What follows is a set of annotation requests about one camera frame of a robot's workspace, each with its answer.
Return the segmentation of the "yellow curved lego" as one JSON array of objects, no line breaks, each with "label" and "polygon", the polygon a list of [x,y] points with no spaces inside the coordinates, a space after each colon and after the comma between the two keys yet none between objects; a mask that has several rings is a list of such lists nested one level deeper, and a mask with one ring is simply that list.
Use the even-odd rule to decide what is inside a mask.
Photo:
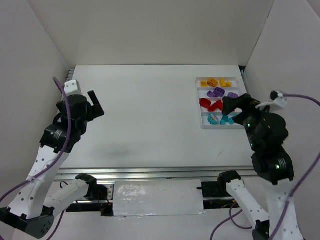
[{"label": "yellow curved lego", "polygon": [[226,81],[225,81],[224,78],[220,78],[219,84],[220,84],[220,86],[223,87],[223,88],[227,86]]}]

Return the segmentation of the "yellow oval lego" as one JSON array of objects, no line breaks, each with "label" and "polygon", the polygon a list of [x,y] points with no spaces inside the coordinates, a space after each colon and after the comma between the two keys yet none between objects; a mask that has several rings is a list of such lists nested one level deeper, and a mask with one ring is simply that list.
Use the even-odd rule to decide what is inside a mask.
[{"label": "yellow oval lego", "polygon": [[214,78],[209,78],[206,81],[206,84],[210,88],[215,88],[215,87],[217,87],[219,85],[219,82],[217,80],[215,80]]}]

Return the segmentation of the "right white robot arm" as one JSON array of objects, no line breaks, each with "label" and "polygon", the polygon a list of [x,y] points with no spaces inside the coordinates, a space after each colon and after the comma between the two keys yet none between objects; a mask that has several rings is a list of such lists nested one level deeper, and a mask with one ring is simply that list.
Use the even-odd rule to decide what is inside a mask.
[{"label": "right white robot arm", "polygon": [[255,240],[302,240],[292,190],[294,167],[283,148],[289,136],[286,121],[276,110],[287,106],[281,92],[272,91],[270,100],[260,102],[245,93],[239,97],[223,97],[222,114],[227,116],[236,109],[240,114],[233,121],[244,127],[253,151],[252,165],[265,190],[267,210],[250,194],[235,170],[218,177],[221,190],[228,193],[245,213]]}]

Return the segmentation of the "teal oval lego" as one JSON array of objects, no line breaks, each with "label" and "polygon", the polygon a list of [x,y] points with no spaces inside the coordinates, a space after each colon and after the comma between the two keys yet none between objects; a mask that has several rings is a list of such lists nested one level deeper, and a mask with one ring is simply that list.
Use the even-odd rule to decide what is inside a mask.
[{"label": "teal oval lego", "polygon": [[210,125],[218,125],[219,119],[215,114],[210,113],[207,117],[207,121]]}]

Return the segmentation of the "purple flower lego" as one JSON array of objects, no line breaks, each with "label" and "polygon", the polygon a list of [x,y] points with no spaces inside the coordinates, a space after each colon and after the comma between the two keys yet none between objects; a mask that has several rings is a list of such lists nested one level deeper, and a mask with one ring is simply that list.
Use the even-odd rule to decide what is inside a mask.
[{"label": "purple flower lego", "polygon": [[218,98],[222,98],[226,91],[223,88],[220,87],[216,87],[213,91],[213,93],[218,97]]}]

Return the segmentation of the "red arch lego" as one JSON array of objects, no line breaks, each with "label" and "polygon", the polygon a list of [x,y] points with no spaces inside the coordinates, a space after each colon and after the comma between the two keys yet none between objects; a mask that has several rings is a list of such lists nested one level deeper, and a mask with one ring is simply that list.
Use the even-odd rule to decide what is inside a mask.
[{"label": "red arch lego", "polygon": [[208,112],[215,112],[217,110],[222,111],[223,110],[223,102],[221,100],[218,100],[215,103],[213,103],[207,110],[208,110]]}]

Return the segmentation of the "purple fan lego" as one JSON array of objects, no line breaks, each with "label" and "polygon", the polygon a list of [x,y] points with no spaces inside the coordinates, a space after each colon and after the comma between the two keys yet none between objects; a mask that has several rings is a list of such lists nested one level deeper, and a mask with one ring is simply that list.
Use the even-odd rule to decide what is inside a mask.
[{"label": "purple fan lego", "polygon": [[215,92],[213,92],[213,91],[208,91],[207,92],[207,96],[209,97],[209,98],[218,98],[219,96],[215,93]]}]

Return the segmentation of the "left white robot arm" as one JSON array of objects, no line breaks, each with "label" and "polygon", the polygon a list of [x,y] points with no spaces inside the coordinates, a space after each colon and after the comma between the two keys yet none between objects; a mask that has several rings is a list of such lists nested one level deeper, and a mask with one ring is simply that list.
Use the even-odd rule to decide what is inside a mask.
[{"label": "left white robot arm", "polygon": [[19,187],[8,207],[0,209],[1,222],[41,239],[50,231],[55,218],[74,201],[97,200],[107,193],[95,177],[81,173],[63,189],[47,195],[58,170],[86,133],[87,124],[105,114],[93,90],[88,97],[91,102],[82,94],[73,94],[56,104],[59,113],[44,130],[27,183]]}]

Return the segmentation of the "purple curved lego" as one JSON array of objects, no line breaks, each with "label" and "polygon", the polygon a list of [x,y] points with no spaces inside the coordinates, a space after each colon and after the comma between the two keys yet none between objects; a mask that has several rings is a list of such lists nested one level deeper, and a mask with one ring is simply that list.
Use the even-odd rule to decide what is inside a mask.
[{"label": "purple curved lego", "polygon": [[229,92],[228,95],[227,95],[227,97],[235,99],[235,98],[238,98],[239,95],[236,94],[236,93],[234,93],[234,92]]}]

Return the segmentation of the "teal square lego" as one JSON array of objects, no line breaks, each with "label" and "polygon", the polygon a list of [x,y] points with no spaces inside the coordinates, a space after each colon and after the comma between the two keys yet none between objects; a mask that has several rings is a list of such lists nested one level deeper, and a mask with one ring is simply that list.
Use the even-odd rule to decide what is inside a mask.
[{"label": "teal square lego", "polygon": [[229,117],[224,115],[220,120],[220,125],[227,125],[229,123]]}]

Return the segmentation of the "small teal lego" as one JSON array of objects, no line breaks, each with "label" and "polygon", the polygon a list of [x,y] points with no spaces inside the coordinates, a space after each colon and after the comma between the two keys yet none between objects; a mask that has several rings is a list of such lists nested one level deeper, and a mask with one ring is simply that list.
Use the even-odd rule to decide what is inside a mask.
[{"label": "small teal lego", "polygon": [[233,125],[233,124],[235,123],[232,117],[229,117],[229,118],[228,118],[228,123],[229,123],[230,125]]}]

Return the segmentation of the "small yellow lego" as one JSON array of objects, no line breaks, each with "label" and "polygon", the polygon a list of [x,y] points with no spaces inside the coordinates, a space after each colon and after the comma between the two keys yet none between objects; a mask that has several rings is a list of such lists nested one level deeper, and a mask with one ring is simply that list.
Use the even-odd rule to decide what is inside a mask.
[{"label": "small yellow lego", "polygon": [[232,86],[232,83],[231,83],[230,81],[227,81],[225,85],[226,85],[226,87],[228,87],[228,88],[229,88],[229,87],[231,87],[231,86]]}]

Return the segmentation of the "red flower lego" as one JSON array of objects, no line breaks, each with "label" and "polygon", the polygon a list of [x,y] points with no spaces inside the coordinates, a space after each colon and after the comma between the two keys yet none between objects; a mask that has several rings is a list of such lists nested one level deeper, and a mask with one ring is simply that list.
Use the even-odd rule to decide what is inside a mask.
[{"label": "red flower lego", "polygon": [[209,99],[201,98],[199,100],[199,105],[205,109],[208,109],[212,105],[212,102]]}]

